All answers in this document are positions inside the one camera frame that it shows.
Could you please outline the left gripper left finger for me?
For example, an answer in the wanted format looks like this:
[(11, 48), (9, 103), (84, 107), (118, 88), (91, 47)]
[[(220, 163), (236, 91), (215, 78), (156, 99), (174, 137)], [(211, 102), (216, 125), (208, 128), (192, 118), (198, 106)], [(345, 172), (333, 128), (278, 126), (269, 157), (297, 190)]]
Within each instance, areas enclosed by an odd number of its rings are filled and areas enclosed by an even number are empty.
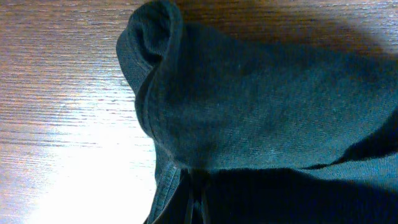
[(186, 212), (185, 212), (184, 224), (192, 224), (193, 203), (194, 203), (193, 189), (190, 188)]

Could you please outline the black t-shirt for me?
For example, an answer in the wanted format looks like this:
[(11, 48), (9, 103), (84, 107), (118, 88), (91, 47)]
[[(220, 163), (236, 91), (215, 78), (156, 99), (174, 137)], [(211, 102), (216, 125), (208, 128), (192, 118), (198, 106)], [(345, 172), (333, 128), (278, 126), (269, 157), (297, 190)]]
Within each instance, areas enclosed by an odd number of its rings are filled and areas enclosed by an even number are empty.
[(170, 1), (116, 45), (153, 140), (147, 223), (397, 222), (397, 61), (236, 40)]

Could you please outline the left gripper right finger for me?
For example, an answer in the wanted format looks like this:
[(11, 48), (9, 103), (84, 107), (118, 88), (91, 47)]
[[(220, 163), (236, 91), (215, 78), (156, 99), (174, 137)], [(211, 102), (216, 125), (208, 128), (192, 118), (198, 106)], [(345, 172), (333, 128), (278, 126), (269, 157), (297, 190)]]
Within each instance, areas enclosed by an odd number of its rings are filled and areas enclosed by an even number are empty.
[(201, 191), (201, 215), (204, 224), (211, 224), (206, 191)]

